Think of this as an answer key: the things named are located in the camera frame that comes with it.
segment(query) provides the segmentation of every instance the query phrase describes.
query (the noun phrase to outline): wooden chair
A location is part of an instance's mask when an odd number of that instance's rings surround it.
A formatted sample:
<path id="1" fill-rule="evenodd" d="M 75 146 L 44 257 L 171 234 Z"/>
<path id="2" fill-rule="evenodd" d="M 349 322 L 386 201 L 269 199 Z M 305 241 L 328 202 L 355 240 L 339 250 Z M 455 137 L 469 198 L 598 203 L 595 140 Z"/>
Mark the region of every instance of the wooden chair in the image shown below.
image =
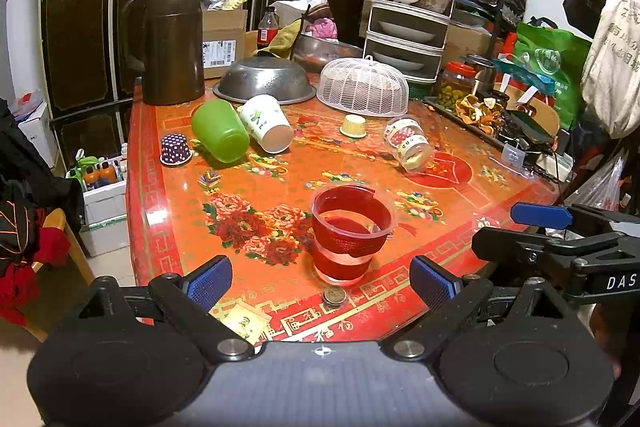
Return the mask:
<path id="1" fill-rule="evenodd" d="M 36 272 L 40 298 L 20 310 L 26 316 L 24 328 L 41 342 L 66 312 L 78 303 L 95 278 L 76 236 L 66 223 L 65 213 L 57 208 L 47 216 L 44 226 L 63 230 L 70 247 L 63 267 L 49 267 L 42 263 L 31 266 Z"/>

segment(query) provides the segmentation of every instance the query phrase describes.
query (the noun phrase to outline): floor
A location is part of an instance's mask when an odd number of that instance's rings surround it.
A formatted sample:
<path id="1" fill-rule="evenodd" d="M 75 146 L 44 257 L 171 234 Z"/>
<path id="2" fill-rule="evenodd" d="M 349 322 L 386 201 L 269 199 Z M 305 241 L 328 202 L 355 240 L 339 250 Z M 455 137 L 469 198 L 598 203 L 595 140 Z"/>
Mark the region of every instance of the floor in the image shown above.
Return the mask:
<path id="1" fill-rule="evenodd" d="M 112 275 L 120 286 L 133 286 L 135 280 L 129 248 L 89 258 L 94 275 Z M 0 367 L 2 386 L 0 410 L 2 425 L 42 427 L 42 420 L 27 389 L 27 367 L 39 342 L 27 331 L 0 319 Z"/>

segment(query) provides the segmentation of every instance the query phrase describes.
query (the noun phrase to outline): orange bottle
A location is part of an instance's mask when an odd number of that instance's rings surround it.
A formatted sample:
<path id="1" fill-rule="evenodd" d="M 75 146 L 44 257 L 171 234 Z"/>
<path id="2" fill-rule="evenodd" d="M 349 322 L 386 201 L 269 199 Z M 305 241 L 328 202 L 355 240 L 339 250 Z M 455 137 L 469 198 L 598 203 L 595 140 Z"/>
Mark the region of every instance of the orange bottle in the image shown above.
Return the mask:
<path id="1" fill-rule="evenodd" d="M 84 178 L 86 188 L 89 190 L 97 188 L 100 185 L 100 174 L 98 171 L 94 170 L 93 167 L 87 167 L 86 172 L 82 177 Z"/>
<path id="2" fill-rule="evenodd" d="M 112 183 L 118 182 L 118 178 L 116 177 L 116 169 L 113 168 L 113 165 L 109 165 L 108 162 L 102 163 L 102 168 L 100 169 L 100 179 L 102 180 L 102 185 L 110 185 Z"/>

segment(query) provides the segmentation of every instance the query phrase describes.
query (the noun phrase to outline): orange tablecloth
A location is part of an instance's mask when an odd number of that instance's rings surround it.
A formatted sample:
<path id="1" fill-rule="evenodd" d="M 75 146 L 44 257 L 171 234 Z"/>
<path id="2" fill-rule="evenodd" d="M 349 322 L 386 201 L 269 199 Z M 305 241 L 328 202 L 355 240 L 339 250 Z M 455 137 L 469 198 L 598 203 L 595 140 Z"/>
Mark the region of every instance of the orange tablecloth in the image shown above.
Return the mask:
<path id="1" fill-rule="evenodd" d="M 484 263 L 470 250 L 482 222 L 522 229 L 509 217 L 517 201 L 550 203 L 556 189 L 524 179 L 494 161 L 490 145 L 418 102 L 420 120 L 438 150 L 433 168 L 407 176 L 385 152 L 384 121 L 367 119 L 366 138 L 338 131 L 343 113 L 312 99 L 284 107 L 295 129 L 290 149 L 267 156 L 252 142 L 246 161 L 212 167 L 201 156 L 178 168 L 159 162 L 160 139 L 193 137 L 191 116 L 206 100 L 152 107 L 136 93 L 129 137 L 127 204 L 136 280 L 188 273 L 215 255 L 230 257 L 234 281 L 212 313 L 222 317 L 238 300 L 271 315 L 261 340 L 364 340 L 384 337 L 426 307 L 409 286 L 408 266 L 419 254 L 462 275 Z M 382 187 L 393 197 L 398 225 L 364 279 L 340 309 L 321 299 L 308 248 L 314 191 L 334 180 Z"/>

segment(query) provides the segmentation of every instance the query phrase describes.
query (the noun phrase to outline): coin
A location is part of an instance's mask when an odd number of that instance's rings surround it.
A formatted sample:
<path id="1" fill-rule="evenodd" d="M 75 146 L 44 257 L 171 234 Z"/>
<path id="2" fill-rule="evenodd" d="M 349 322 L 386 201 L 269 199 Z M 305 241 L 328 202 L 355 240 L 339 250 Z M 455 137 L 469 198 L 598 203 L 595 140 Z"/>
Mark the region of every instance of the coin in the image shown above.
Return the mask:
<path id="1" fill-rule="evenodd" d="M 347 300 L 347 292 L 340 286 L 329 286 L 322 293 L 322 299 L 329 306 L 341 306 Z"/>

